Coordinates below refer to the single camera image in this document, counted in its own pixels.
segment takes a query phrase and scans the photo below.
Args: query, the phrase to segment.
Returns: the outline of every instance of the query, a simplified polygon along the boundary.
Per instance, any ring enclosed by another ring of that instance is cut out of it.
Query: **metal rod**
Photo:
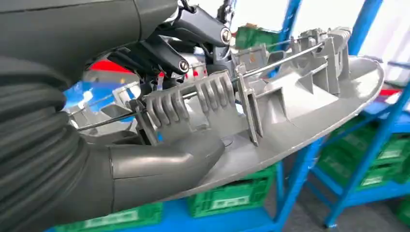
[[[75,112],[69,113],[68,115],[69,115],[69,116],[72,116],[72,115],[78,114],[78,113],[80,113],[81,111],[83,111],[83,110],[85,109],[85,107],[91,107],[91,106],[96,105],[96,104],[98,104],[98,103],[100,103],[100,102],[102,102],[102,101],[104,101],[104,100],[107,100],[107,99],[113,97],[113,96],[114,96],[113,94],[110,94],[110,95],[108,95],[108,96],[105,96],[105,97],[103,97],[103,98],[101,98],[101,99],[96,100],[95,102],[93,102],[93,103],[91,103],[91,104],[85,103],[85,104],[84,104],[84,108],[82,108],[81,110],[77,110],[77,111],[75,111]]]
[[[116,121],[120,121],[120,120],[123,120],[123,119],[128,118],[128,117],[132,117],[132,116],[135,116],[135,115],[137,115],[137,112],[130,112],[130,113],[118,116],[118,117],[111,118],[109,120],[105,120],[105,121],[97,122],[97,123],[94,123],[94,124],[91,124],[91,125],[88,125],[88,126],[85,126],[85,127],[77,128],[77,131],[85,131],[85,130],[88,130],[88,129],[91,129],[91,128],[100,127],[100,126],[110,124],[110,123],[113,123],[113,122],[116,122]]]
[[[275,68],[276,66],[278,66],[278,65],[281,65],[281,64],[283,64],[283,63],[285,63],[285,62],[288,62],[288,61],[290,61],[290,60],[292,60],[292,59],[294,59],[294,58],[296,58],[296,57],[299,57],[299,56],[301,56],[301,55],[304,55],[304,54],[306,54],[306,53],[309,53],[309,52],[311,52],[311,51],[313,51],[313,50],[315,50],[315,49],[317,49],[317,48],[319,48],[319,47],[321,47],[321,46],[323,46],[323,45],[324,45],[324,42],[318,43],[317,45],[315,45],[315,46],[313,46],[313,47],[311,47],[311,48],[308,48],[308,49],[306,49],[306,50],[303,50],[303,51],[301,51],[301,52],[299,52],[299,53],[296,53],[296,54],[294,54],[294,55],[291,55],[290,57],[286,57],[286,58],[284,58],[284,59],[281,59],[281,60],[279,60],[279,61],[277,61],[277,62],[275,62],[275,63],[269,64],[269,65],[267,65],[267,66],[265,66],[265,67],[262,67],[262,68],[260,68],[260,69],[255,69],[255,70],[252,70],[252,71],[250,71],[250,72],[247,72],[243,77],[244,77],[244,78],[247,78],[247,77],[253,76],[253,75],[255,75],[255,74],[258,74],[258,73],[267,71],[267,70],[272,70],[272,69],[274,69],[274,68]]]

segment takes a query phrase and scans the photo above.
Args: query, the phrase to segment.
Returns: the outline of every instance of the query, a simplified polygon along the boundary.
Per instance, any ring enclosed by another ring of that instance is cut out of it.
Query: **floor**
[[[292,166],[294,156],[285,162],[285,173]],[[337,220],[337,227],[327,230],[322,226],[328,208],[308,189],[304,188],[282,230],[283,232],[410,232],[410,228],[398,221],[393,213],[398,200],[375,202],[350,207]],[[275,213],[275,189],[272,188],[265,202],[265,208],[272,216]]]

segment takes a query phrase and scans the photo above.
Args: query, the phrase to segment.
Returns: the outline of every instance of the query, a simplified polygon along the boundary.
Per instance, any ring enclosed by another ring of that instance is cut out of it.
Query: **black flexible hose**
[[[87,145],[58,112],[64,102],[47,84],[0,86],[0,231],[62,198],[82,174]]]

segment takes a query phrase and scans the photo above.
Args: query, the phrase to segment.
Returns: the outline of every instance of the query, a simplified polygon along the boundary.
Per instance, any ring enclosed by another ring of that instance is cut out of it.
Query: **blue metal shelf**
[[[312,173],[321,180],[334,194],[341,195],[343,193],[343,187],[336,183],[331,177],[326,175],[320,168],[315,167],[312,169]],[[326,205],[332,207],[332,204],[322,196],[322,194],[312,185],[308,184],[315,195],[319,197]],[[405,184],[399,184],[395,181],[389,181],[383,186],[373,187],[364,190],[358,190],[352,192],[346,199],[345,207],[366,204],[375,201],[387,200],[390,198],[400,197],[410,194],[410,182]]]
[[[373,102],[367,106],[360,114],[364,116],[373,116],[378,112],[386,109],[389,104],[384,102]],[[383,114],[377,118],[377,121],[383,122],[389,114]],[[406,111],[403,111],[401,115],[396,120],[395,124],[391,128],[391,133],[410,133],[410,114]]]
[[[346,206],[382,201],[410,194],[410,182],[399,184],[389,181],[386,185],[357,191],[347,199]]]
[[[275,229],[264,208],[192,218],[185,199],[164,202],[162,222],[158,225],[124,229],[117,232],[267,232]]]

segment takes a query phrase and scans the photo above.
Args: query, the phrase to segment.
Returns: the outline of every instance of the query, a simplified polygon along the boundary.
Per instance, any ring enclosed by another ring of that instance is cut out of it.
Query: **wire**
[[[209,53],[208,49],[205,47],[203,43],[200,43],[199,46],[202,48],[202,50],[205,53],[205,56],[208,57],[209,59],[212,59],[212,55]]]

